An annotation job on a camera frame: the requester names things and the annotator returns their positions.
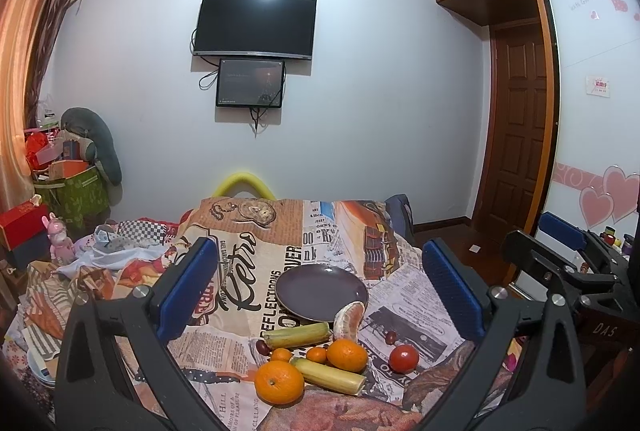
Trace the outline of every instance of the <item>black screen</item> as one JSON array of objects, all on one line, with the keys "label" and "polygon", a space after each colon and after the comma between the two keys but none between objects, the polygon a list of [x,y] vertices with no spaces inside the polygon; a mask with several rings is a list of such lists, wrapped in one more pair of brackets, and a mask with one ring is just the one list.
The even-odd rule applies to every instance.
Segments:
[{"label": "black screen", "polygon": [[202,0],[195,55],[311,59],[316,0]]},{"label": "black screen", "polygon": [[282,106],[283,61],[221,58],[217,106]]}]

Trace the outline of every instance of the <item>red tomato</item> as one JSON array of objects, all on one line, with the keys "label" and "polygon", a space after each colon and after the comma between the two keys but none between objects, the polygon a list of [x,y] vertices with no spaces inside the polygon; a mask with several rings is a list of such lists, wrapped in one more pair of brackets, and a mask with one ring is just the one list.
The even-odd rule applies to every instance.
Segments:
[{"label": "red tomato", "polygon": [[400,345],[389,356],[389,367],[396,373],[414,371],[420,361],[418,351],[412,345]]}]

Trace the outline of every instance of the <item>gray plate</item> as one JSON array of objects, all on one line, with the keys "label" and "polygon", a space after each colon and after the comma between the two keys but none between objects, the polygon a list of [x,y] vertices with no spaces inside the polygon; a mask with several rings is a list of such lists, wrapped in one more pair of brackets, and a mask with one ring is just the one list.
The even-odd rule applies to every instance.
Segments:
[{"label": "gray plate", "polygon": [[300,265],[276,281],[276,298],[289,312],[309,321],[333,323],[340,309],[353,301],[365,306],[369,293],[351,272],[331,265]]}]

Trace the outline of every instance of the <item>blue gripper pad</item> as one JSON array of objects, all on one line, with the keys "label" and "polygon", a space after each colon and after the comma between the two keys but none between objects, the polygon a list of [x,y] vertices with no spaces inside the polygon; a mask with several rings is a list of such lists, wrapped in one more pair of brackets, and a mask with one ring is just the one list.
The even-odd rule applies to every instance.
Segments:
[{"label": "blue gripper pad", "polygon": [[149,313],[161,343],[182,335],[217,268],[218,247],[212,239],[199,237],[180,262],[160,276],[153,287]]},{"label": "blue gripper pad", "polygon": [[542,214],[538,221],[538,228],[543,232],[566,245],[572,251],[583,251],[587,246],[584,233],[562,218],[553,213]]},{"label": "blue gripper pad", "polygon": [[486,283],[475,270],[462,265],[440,238],[425,243],[422,266],[460,336],[479,343],[491,314]]}]

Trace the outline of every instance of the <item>checkered cloth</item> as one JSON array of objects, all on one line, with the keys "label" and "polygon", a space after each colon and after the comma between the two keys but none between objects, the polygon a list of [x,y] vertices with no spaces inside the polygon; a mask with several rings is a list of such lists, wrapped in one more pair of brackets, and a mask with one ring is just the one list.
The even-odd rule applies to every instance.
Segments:
[{"label": "checkered cloth", "polygon": [[167,226],[147,220],[121,221],[116,230],[118,236],[132,241],[153,241],[156,245],[163,245]]}]

